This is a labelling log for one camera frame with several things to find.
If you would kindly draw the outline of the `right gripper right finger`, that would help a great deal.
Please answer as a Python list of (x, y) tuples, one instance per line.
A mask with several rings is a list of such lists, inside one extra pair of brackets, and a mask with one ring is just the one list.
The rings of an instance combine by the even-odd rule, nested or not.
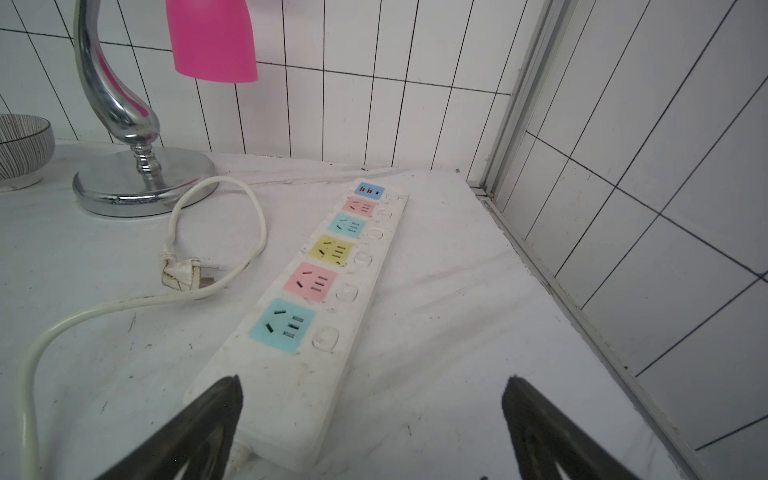
[(523, 479), (634, 479), (526, 379), (508, 379), (501, 405)]

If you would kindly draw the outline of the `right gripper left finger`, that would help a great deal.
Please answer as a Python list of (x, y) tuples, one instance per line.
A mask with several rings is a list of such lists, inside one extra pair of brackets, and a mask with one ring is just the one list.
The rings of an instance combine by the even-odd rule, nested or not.
[(242, 408), (239, 377), (223, 377), (100, 477), (221, 479)]

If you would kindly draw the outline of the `white multicolour power strip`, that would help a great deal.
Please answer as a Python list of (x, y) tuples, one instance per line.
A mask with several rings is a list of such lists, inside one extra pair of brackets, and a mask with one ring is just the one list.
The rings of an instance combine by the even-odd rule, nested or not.
[(227, 474), (252, 456), (294, 472), (316, 462), (408, 199), (357, 179), (185, 392), (239, 378)]

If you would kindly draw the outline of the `chrome wine glass rack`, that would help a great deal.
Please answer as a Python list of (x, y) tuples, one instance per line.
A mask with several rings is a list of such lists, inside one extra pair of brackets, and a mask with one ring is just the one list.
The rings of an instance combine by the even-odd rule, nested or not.
[(75, 174), (73, 191), (87, 211), (133, 218), (184, 208), (215, 191), (214, 163), (206, 155), (155, 147), (160, 122), (109, 66), (98, 35), (98, 1), (76, 2), (74, 53), (85, 97), (109, 134), (127, 149), (98, 157)]

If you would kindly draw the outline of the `small clear glass bowl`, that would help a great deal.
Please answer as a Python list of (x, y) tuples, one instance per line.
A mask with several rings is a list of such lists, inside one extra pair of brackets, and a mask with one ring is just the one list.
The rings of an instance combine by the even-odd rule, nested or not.
[(51, 123), (27, 114), (1, 115), (1, 191), (39, 183), (40, 170), (51, 160), (55, 138)]

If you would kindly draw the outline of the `pink wine glass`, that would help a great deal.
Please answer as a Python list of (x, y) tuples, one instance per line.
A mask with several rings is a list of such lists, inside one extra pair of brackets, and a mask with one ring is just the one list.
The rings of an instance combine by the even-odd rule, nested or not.
[(245, 0), (167, 0), (165, 5), (178, 73), (218, 83), (258, 80)]

